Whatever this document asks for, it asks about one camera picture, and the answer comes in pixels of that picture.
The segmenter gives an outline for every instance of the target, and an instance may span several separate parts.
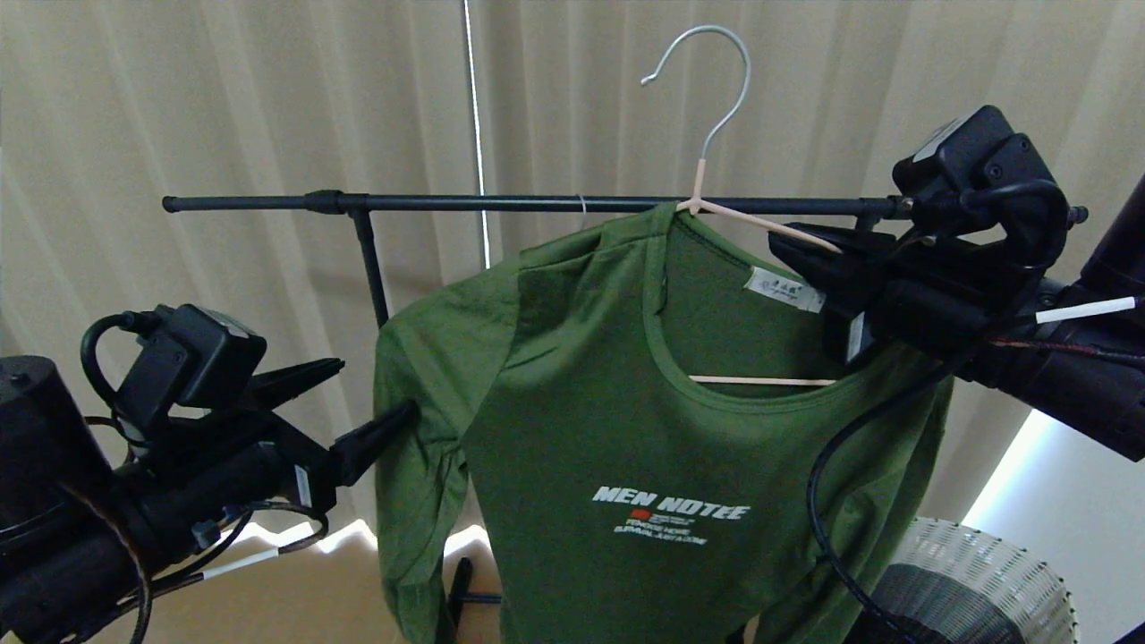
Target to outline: metal hook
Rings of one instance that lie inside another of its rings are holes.
[[[660,76],[660,70],[662,70],[664,68],[664,63],[668,62],[668,57],[672,55],[673,50],[676,50],[676,46],[679,45],[680,42],[684,42],[684,40],[705,31],[714,31],[716,33],[726,36],[729,40],[732,40],[732,42],[735,44],[735,47],[740,50],[740,56],[743,57],[743,87],[740,88],[740,97],[735,100],[735,104],[732,105],[732,109],[727,112],[727,115],[724,118],[719,120],[719,123],[716,124],[716,127],[712,127],[712,131],[708,133],[708,138],[704,139],[704,147],[701,148],[700,150],[701,159],[708,158],[708,146],[711,144],[712,139],[716,136],[716,133],[719,132],[719,129],[724,127],[724,125],[727,124],[727,121],[732,120],[732,117],[735,116],[735,112],[740,111],[740,105],[743,104],[743,100],[748,96],[748,83],[751,80],[751,56],[748,55],[748,46],[743,44],[743,40],[741,40],[740,37],[735,34],[735,32],[725,26],[720,26],[718,24],[697,25],[678,36],[676,40],[673,40],[672,44],[668,46],[668,50],[664,52],[664,55],[661,56],[660,63],[656,65],[656,69],[648,76],[640,79],[641,87],[648,85],[653,80],[656,80],[656,77]]]

